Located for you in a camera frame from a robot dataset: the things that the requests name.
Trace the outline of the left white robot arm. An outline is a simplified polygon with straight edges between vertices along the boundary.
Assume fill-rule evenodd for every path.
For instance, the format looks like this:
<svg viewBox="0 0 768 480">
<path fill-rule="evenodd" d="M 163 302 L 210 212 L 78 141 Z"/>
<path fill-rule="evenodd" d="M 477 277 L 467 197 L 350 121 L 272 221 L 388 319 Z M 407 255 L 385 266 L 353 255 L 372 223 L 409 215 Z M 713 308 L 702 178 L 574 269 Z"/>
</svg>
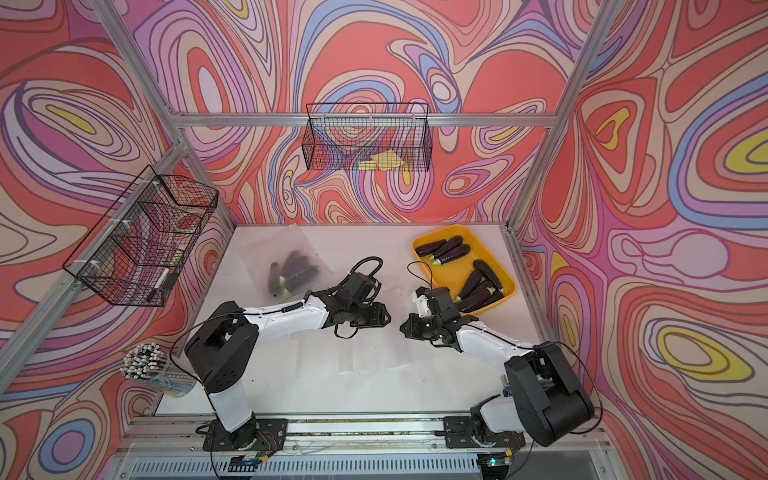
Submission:
<svg viewBox="0 0 768 480">
<path fill-rule="evenodd" d="M 294 302 L 245 308 L 221 304 L 184 345 L 184 354 L 229 434 L 255 428 L 242 377 L 256 347 L 304 331 L 347 324 L 355 331 L 383 328 L 391 322 L 376 300 L 381 283 L 371 274 L 350 272 L 337 285 L 308 291 Z"/>
</svg>

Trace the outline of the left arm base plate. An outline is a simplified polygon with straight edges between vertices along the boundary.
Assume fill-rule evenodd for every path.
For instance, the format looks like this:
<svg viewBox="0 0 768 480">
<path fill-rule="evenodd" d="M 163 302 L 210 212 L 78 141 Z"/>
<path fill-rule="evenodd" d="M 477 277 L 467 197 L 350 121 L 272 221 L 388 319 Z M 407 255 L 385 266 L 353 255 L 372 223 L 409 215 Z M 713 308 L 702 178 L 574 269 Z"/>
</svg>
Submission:
<svg viewBox="0 0 768 480">
<path fill-rule="evenodd" d="M 275 453 L 284 447 L 288 420 L 283 418 L 251 418 L 234 432 L 228 432 L 219 419 L 199 426 L 195 433 L 203 435 L 207 452 L 247 451 Z"/>
</svg>

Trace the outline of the clear zip-top bag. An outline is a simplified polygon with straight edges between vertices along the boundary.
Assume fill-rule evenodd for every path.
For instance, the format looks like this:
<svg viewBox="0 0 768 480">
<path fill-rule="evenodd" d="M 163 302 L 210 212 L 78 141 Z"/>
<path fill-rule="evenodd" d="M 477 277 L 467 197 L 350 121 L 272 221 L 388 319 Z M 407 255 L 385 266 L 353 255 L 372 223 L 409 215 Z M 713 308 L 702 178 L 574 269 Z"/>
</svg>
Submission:
<svg viewBox="0 0 768 480">
<path fill-rule="evenodd" d="M 297 226 L 245 227 L 237 230 L 235 240 L 245 274 L 264 300 L 301 298 L 336 280 L 336 273 Z"/>
</svg>

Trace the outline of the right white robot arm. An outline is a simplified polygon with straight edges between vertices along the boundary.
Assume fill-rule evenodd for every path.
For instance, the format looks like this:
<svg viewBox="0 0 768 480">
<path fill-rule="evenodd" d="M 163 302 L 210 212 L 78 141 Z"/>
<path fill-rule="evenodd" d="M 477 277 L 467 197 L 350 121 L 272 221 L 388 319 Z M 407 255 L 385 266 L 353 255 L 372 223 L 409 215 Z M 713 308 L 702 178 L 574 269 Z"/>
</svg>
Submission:
<svg viewBox="0 0 768 480">
<path fill-rule="evenodd" d="M 406 338 L 470 355 L 506 377 L 506 393 L 470 408 L 469 431 L 477 443 L 526 433 L 549 446 L 594 417 L 590 396 L 557 344 L 533 345 L 492 330 L 461 313 L 445 287 L 420 287 L 412 300 L 416 311 L 400 326 Z"/>
</svg>

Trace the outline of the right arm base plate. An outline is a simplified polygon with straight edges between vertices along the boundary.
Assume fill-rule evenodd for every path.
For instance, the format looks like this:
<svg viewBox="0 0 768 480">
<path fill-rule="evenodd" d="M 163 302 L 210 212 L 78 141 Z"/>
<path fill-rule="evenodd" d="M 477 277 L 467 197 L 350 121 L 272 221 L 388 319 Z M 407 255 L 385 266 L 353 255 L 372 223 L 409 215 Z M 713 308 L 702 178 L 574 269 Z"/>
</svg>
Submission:
<svg viewBox="0 0 768 480">
<path fill-rule="evenodd" d="M 441 436 L 449 449 L 501 448 L 517 451 L 526 445 L 519 432 L 492 432 L 479 417 L 445 416 Z"/>
</svg>

